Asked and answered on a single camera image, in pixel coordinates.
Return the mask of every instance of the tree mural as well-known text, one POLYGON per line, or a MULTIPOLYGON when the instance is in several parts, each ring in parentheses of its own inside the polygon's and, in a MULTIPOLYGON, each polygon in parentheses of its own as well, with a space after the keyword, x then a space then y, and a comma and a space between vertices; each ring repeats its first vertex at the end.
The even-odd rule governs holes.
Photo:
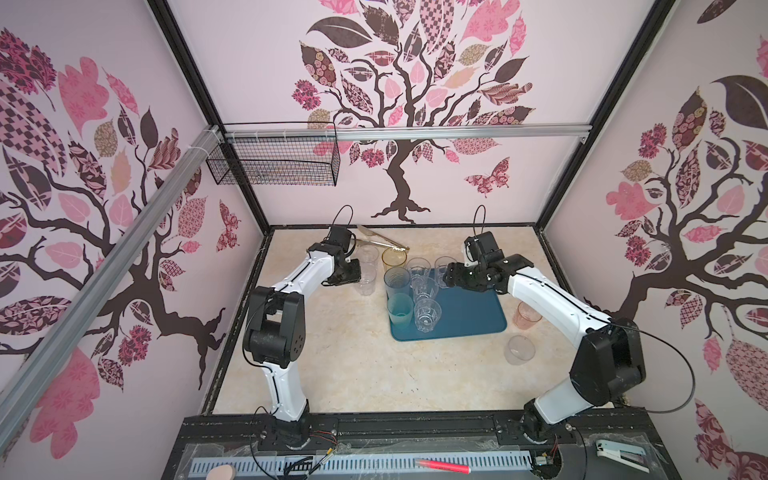
POLYGON ((768 238, 758 235, 768 215, 768 147, 728 136, 731 121, 768 130, 768 85, 746 75, 715 83, 725 88, 727 116, 708 111, 697 89, 671 131, 656 124, 641 135, 642 158, 622 172, 630 183, 606 196, 628 220, 616 236, 627 242, 624 256, 638 272, 619 309, 608 313, 632 319, 650 290, 672 290, 665 307, 680 308, 681 328, 706 322, 703 359, 715 371, 724 340, 712 310, 721 306, 732 333, 728 369, 768 409, 768 353, 739 338, 748 332, 768 340, 768 238), (738 289, 748 284, 765 288, 745 296, 738 289))
MULTIPOLYGON (((111 93, 101 86, 99 68, 93 60, 83 57, 79 70, 66 65, 58 78, 55 72, 47 73, 43 81, 28 66, 34 65, 34 58, 45 58, 45 65, 50 66, 50 59, 37 47, 29 59, 19 56, 19 52, 28 50, 8 30, 2 32, 0 51, 4 60, 0 62, 0 73, 18 89, 0 80, 3 164, 15 187, 15 191, 11 188, 0 192, 0 205, 11 212, 0 219, 0 249, 7 252, 0 254, 0 297, 20 285, 24 291, 35 292, 33 297, 0 308, 0 333, 13 336, 39 333, 58 321, 70 301, 45 294, 46 288, 53 285, 48 281, 58 280, 75 290, 82 289, 147 205, 151 188, 162 185, 157 174, 172 169, 181 154, 176 129, 171 128, 170 137, 161 140, 150 109, 139 115, 130 89, 106 71, 111 93), (58 79, 61 103, 74 124, 66 146, 53 124, 23 95, 35 92, 33 84, 19 83, 23 78, 35 79, 43 90, 51 90, 58 79), (108 104, 112 94, 118 101, 108 104), (107 112, 109 105, 119 107, 119 111, 112 108, 107 112), (102 121, 92 141, 82 137, 83 127, 90 121, 102 121), (65 217, 51 214, 56 210, 49 209, 53 206, 60 207, 65 217), (22 249, 21 243, 29 235, 39 238, 22 249)), ((175 259, 200 247, 192 240, 202 227, 207 200, 194 197, 200 176, 198 169, 131 265, 131 284, 104 305, 99 317, 107 322, 97 319, 95 327, 85 333, 100 337, 90 357, 106 383, 123 389, 124 369, 146 358, 153 338, 181 334, 192 337, 197 344, 202 386, 206 354, 209 349, 218 349, 223 339, 215 338, 214 333, 224 309, 204 323, 195 316, 169 311, 165 303, 165 295, 176 291, 174 278, 184 273, 175 259)), ((220 211, 226 230, 217 250, 237 245, 235 230, 239 223, 221 202, 220 211)), ((29 354, 41 340, 30 340, 23 348, 0 343, 0 355, 29 354)), ((94 394, 89 395, 90 402, 94 394)), ((42 432, 40 439, 48 434, 45 429, 42 432)))
MULTIPOLYGON (((303 63, 320 89, 299 80, 293 92, 294 100, 313 110, 310 122, 317 123, 310 127, 324 128, 321 122, 327 121, 341 127, 507 125, 523 122, 534 110, 506 106, 533 87, 511 83, 526 61, 514 58, 525 41, 522 15, 511 27, 507 20, 519 9, 519 0, 458 0, 467 11, 475 8, 463 31, 456 28, 454 0, 422 0, 418 10, 416 0, 362 2, 359 8, 354 0, 320 2, 345 16, 323 18, 307 32, 325 35, 336 47, 325 51, 308 45, 315 37, 300 42, 303 63), (319 108, 324 101, 332 106, 319 108)), ((397 212, 400 220, 415 223, 407 212, 429 208, 411 199, 403 170, 409 158, 432 162, 439 152, 459 162, 459 154, 479 154, 496 145, 491 138, 459 139, 452 147, 434 140, 339 142, 339 151, 349 152, 350 164, 361 160, 374 168, 389 162, 386 172, 397 196, 373 216, 397 212)), ((326 147, 318 148, 317 154, 326 153, 326 147)), ((506 185, 506 174, 498 173, 466 181, 486 194, 506 185)))

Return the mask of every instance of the black wire basket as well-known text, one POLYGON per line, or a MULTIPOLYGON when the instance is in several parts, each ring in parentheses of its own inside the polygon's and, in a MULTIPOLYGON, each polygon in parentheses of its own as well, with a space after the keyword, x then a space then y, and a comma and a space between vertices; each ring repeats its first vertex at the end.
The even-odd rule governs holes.
POLYGON ((216 183, 336 186, 341 164, 336 126, 322 121, 253 124, 288 123, 304 124, 309 130, 301 135, 295 130, 293 135, 286 130, 259 131, 219 143, 207 159, 216 183))

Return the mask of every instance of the butterfly decal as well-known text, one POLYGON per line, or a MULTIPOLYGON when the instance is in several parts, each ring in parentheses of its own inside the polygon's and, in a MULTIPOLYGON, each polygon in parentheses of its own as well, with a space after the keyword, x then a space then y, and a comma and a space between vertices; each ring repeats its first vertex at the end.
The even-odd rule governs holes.
POLYGON ((488 193, 493 190, 494 186, 509 188, 509 185, 507 185, 507 182, 509 181, 509 175, 504 173, 507 170, 509 170, 509 157, 506 157, 504 160, 498 162, 498 165, 494 167, 489 176, 486 177, 485 175, 471 175, 466 177, 464 180, 468 181, 469 184, 473 187, 477 187, 478 192, 487 197, 488 193))
POLYGON ((240 225, 242 220, 237 219, 237 215, 231 214, 229 207, 224 205, 224 202, 219 200, 219 211, 221 212, 221 220, 224 220, 224 226, 226 227, 224 232, 219 236, 219 240, 216 242, 216 251, 220 252, 225 248, 234 248, 237 243, 237 226, 240 225))

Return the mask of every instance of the black cable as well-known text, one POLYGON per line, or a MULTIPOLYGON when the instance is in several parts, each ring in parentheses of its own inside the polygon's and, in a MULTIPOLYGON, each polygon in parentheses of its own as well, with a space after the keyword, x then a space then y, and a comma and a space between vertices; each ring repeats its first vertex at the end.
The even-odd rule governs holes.
POLYGON ((587 312, 587 310, 584 310, 583 308, 581 308, 578 304, 574 303, 573 300, 571 300, 570 298, 565 296, 563 293, 561 293, 559 290, 554 288, 549 283, 542 282, 539 279, 536 279, 536 278, 534 278, 532 276, 529 276, 529 275, 525 275, 524 273, 516 273, 516 275, 524 276, 525 278, 529 278, 531 280, 534 280, 535 282, 539 282, 541 285, 545 285, 545 286, 549 287, 550 290, 552 290, 553 292, 555 292, 559 296, 562 296, 571 305, 573 305, 576 308, 578 308, 579 310, 581 310, 581 312, 584 315, 586 315, 588 318, 591 318, 593 320, 597 320, 598 322, 605 323, 606 325, 618 326, 618 327, 626 329, 626 330, 633 330, 635 332, 643 333, 644 335, 648 335, 650 338, 653 338, 653 339, 658 340, 659 342, 662 342, 664 345, 666 345, 666 346, 670 347, 672 350, 674 350, 674 352, 683 359, 683 361, 685 362, 685 365, 688 367, 688 370, 690 371, 690 394, 688 395, 688 398, 686 399, 685 402, 683 402, 680 406, 677 406, 677 407, 675 407, 673 409, 669 409, 669 410, 649 410, 649 409, 646 409, 644 407, 637 407, 637 406, 632 406, 632 405, 626 405, 624 403, 617 402, 615 400, 613 401, 614 403, 616 403, 618 405, 621 405, 623 407, 628 407, 630 409, 640 410, 640 411, 646 412, 646 413, 660 413, 661 414, 661 413, 672 413, 672 412, 677 412, 679 410, 682 410, 682 409, 684 409, 690 403, 690 401, 692 399, 694 399, 694 394, 696 393, 696 375, 694 374, 694 368, 691 366, 690 362, 688 361, 688 358, 686 358, 686 356, 683 355, 683 353, 680 350, 678 350, 676 346, 672 345, 671 343, 669 343, 665 339, 661 339, 661 338, 655 336, 653 333, 648 333, 648 332, 646 332, 644 330, 636 329, 636 328, 634 328, 632 326, 621 325, 620 323, 607 322, 607 321, 605 321, 603 319, 599 319, 599 318, 597 318, 595 316, 592 316, 589 312, 587 312))

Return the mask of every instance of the beige table surface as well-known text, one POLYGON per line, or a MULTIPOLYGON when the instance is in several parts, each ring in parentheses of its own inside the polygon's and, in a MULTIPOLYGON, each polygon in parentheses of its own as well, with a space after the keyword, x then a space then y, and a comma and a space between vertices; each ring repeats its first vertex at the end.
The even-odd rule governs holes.
MULTIPOLYGON (((289 274, 327 230, 277 230, 259 285, 289 274)), ((354 230, 359 238, 366 238, 354 230)), ((462 242, 471 228, 377 230, 411 248, 409 258, 449 255, 462 261, 462 242)), ((554 280, 530 227, 494 227, 505 255, 520 253, 554 280)), ((420 412, 521 409, 568 374, 576 351, 549 322, 524 334, 536 356, 523 366, 504 359, 505 344, 520 333, 512 322, 518 300, 500 296, 507 317, 503 333, 398 342, 389 331, 384 266, 379 259, 376 291, 360 296, 351 285, 318 288, 306 300, 306 345, 297 360, 304 394, 313 412, 420 412)), ((253 413, 271 405, 262 369, 249 366, 240 348, 232 355, 214 413, 253 413)))

